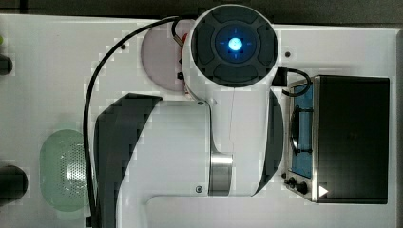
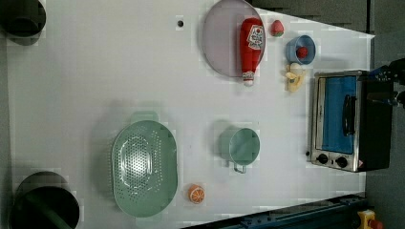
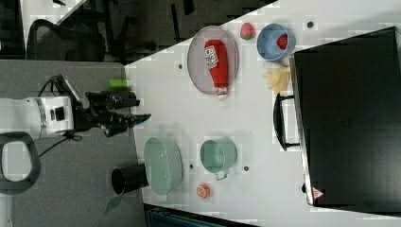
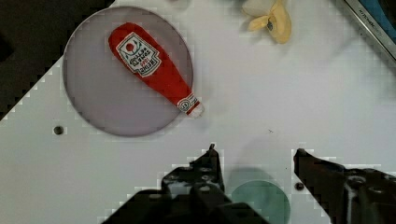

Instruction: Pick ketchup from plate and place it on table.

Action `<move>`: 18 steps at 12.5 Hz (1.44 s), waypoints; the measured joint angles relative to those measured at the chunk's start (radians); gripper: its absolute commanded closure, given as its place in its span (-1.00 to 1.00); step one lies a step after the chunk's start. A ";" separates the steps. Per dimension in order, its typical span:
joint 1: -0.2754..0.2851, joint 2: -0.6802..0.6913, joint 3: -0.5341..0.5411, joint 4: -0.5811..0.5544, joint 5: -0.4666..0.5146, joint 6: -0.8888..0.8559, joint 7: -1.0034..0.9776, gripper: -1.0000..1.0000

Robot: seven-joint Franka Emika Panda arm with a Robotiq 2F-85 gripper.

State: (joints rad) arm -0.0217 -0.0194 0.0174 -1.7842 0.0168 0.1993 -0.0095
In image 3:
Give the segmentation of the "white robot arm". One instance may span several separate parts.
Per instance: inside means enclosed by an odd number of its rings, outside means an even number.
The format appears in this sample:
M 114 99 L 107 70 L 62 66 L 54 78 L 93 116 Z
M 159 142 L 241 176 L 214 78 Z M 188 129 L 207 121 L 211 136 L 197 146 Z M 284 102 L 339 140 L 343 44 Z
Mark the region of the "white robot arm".
M 85 107 L 75 96 L 28 97 L 1 100 L 1 132 L 25 132 L 42 139 L 100 128 L 108 137 L 139 125 L 150 115 L 119 113 L 140 101 L 133 92 L 87 92 Z

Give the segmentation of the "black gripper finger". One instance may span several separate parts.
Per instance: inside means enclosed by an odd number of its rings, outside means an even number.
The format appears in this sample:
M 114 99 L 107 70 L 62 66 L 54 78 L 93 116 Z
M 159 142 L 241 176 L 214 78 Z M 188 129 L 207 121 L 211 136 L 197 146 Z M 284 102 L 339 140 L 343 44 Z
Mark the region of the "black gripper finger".
M 128 128 L 133 128 L 136 125 L 146 122 L 150 119 L 150 113 L 144 114 L 122 114 L 113 113 L 108 123 L 109 132 L 124 132 Z
M 136 94 L 130 91 L 109 92 L 108 97 L 108 107 L 111 109 L 137 107 L 140 104 L 140 100 L 136 97 Z

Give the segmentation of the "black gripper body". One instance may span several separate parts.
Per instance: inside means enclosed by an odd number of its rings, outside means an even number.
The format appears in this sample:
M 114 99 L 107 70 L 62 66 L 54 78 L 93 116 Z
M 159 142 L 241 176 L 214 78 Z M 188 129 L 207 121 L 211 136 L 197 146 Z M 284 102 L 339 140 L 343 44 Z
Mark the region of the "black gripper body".
M 87 108 L 83 107 L 81 101 L 73 101 L 75 132 L 88 131 L 91 128 L 105 126 L 111 117 L 109 110 L 104 106 L 104 101 L 108 99 L 105 92 L 86 92 L 85 95 L 89 100 Z

